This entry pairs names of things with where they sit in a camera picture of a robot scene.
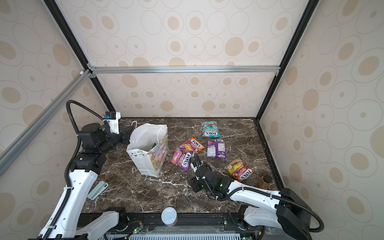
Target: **brown marble surface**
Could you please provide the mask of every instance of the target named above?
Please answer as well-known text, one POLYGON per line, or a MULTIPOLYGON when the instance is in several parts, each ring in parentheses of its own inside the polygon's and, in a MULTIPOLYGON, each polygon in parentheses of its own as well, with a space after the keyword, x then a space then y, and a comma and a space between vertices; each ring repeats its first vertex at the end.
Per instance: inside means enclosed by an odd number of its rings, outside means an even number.
MULTIPOLYGON (((177 212, 237 212, 241 202, 226 200, 219 202, 207 197, 205 191, 194 193, 188 184, 188 179, 194 176, 189 172, 168 163, 173 148, 179 146, 190 137, 196 138, 205 147, 207 138, 202 137, 202 121, 212 119, 121 119, 120 125, 130 125, 133 120, 138 125, 144 123, 166 124, 168 126, 169 151, 161 174, 158 178, 141 175, 126 152, 126 146, 119 147, 109 154, 103 169, 94 186, 101 180, 107 182, 109 187, 95 200, 87 199, 84 213, 103 212, 108 207, 125 207, 127 212, 162 212, 166 207, 174 207, 177 212)), ((258 137, 255 125, 251 119, 215 119, 218 129, 225 140, 228 159, 208 158, 207 149, 199 153, 202 161, 209 163, 215 174, 230 176, 225 166, 236 158, 242 159, 246 165, 255 172, 244 184, 257 187, 261 176, 271 175, 262 144, 258 137)), ((275 182, 269 190, 277 190, 275 182)))

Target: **fox's candy package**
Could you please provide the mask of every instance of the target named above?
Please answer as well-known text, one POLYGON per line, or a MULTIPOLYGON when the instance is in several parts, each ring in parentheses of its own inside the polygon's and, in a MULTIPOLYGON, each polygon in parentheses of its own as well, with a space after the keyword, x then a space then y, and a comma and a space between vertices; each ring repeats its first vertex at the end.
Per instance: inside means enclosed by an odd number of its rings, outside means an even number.
POLYGON ((177 147, 169 159, 169 162, 188 172, 194 154, 195 152, 192 150, 177 147))
POLYGON ((247 167, 240 158, 233 160, 225 168, 239 182, 247 179, 254 172, 254 170, 247 167))
POLYGON ((202 122, 201 128, 203 131, 203 137, 220 137, 216 121, 202 122))
POLYGON ((222 139, 208 139, 207 140, 207 157, 227 158, 225 152, 225 143, 222 139))
POLYGON ((203 148, 205 148, 198 140, 191 137, 185 143, 180 145, 181 148, 185 148, 188 150, 192 150, 195 153, 200 152, 203 148))

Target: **black frame post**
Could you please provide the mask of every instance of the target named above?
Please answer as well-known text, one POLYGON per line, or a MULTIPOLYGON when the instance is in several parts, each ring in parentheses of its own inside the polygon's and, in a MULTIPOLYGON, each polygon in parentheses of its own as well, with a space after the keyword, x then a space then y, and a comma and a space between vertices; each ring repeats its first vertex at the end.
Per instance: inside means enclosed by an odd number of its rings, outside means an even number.
MULTIPOLYGON (((89 68, 87 57, 85 56, 83 50, 81 49, 79 43, 77 42, 73 32, 71 31, 69 25, 65 21, 65 18, 63 14, 61 13, 59 7, 57 6, 56 2, 53 0, 44 0, 46 6, 48 7, 48 10, 51 12, 53 18, 55 19, 57 25, 59 26, 60 30, 64 34, 65 38, 67 39, 69 45, 73 49, 74 53, 76 54, 77 58, 79 59, 81 65, 84 69, 89 69, 89 71, 92 73, 92 69, 89 68)), ((103 89, 103 86, 100 84, 100 81, 97 79, 95 74, 92 74, 94 77, 91 78, 91 81, 93 85, 95 86, 97 92, 99 93, 100 97, 103 99, 105 105, 107 106, 108 110, 111 112, 115 112, 115 108, 113 107, 113 104, 111 100, 108 98, 106 92, 103 89)))
POLYGON ((288 66, 289 61, 291 60, 291 58, 293 56, 293 53, 295 52, 297 45, 300 42, 300 39, 301 39, 301 37, 305 31, 305 28, 307 27, 307 25, 309 23, 309 20, 312 17, 314 10, 316 9, 318 2, 319 2, 319 0, 309 0, 308 4, 307 4, 307 6, 303 12, 303 15, 301 16, 299 24, 297 25, 295 33, 293 34, 291 42, 288 45, 287 51, 285 52, 285 54, 283 56, 283 59, 282 59, 281 64, 280 64, 280 71, 277 74, 277 76, 275 76, 274 79, 272 80, 271 86, 269 87, 268 92, 267 92, 267 94, 263 100, 263 103, 261 104, 260 110, 257 113, 256 118, 254 119, 255 127, 257 129, 258 134, 259 134, 260 140, 263 144, 265 156, 268 160, 269 167, 271 168, 272 174, 275 178, 276 186, 279 190, 283 189, 284 184, 283 184, 283 181, 281 180, 280 174, 277 170, 276 163, 273 159, 271 151, 270 151, 268 144, 266 142, 263 130, 262 130, 261 125, 260 125, 260 120, 261 120, 261 117, 263 116, 263 114, 264 114, 264 112, 265 112, 265 110, 269 104, 269 101, 271 100, 271 98, 273 96, 273 93, 275 92, 275 90, 277 88, 277 85, 280 82, 281 77, 283 76, 283 74, 285 72, 285 69, 288 66))

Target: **teal candy bag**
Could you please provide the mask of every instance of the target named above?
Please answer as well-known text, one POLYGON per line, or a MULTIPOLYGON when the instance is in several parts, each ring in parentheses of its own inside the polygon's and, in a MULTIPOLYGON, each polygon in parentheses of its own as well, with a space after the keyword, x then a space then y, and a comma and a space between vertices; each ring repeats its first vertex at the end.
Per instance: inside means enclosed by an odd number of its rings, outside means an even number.
POLYGON ((202 122, 201 128, 203 131, 203 137, 220 137, 216 121, 202 122))

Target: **wall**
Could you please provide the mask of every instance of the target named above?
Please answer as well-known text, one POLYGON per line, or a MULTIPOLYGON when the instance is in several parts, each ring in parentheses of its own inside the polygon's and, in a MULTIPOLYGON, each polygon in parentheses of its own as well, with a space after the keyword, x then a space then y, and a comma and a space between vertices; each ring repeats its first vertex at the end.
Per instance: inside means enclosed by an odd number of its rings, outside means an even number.
POLYGON ((0 153, 82 67, 37 0, 0 4, 0 153))
MULTIPOLYGON (((89 61, 101 67, 279 65, 307 3, 58 2, 89 61)), ((124 117, 254 117, 274 73, 263 75, 101 74, 100 78, 114 107, 124 117), (135 84, 124 85, 130 79, 135 84)))
MULTIPOLYGON (((1 153, 82 68, 39 1, 0 1, 0 29, 1 153)), ((71 99, 106 111, 90 80, 71 99)), ((73 114, 79 127, 97 120, 77 107, 73 114)), ((38 235, 63 191, 76 143, 63 106, 0 177, 1 240, 38 235)))
POLYGON ((314 239, 384 235, 383 10, 322 1, 261 120, 284 184, 325 222, 314 239))

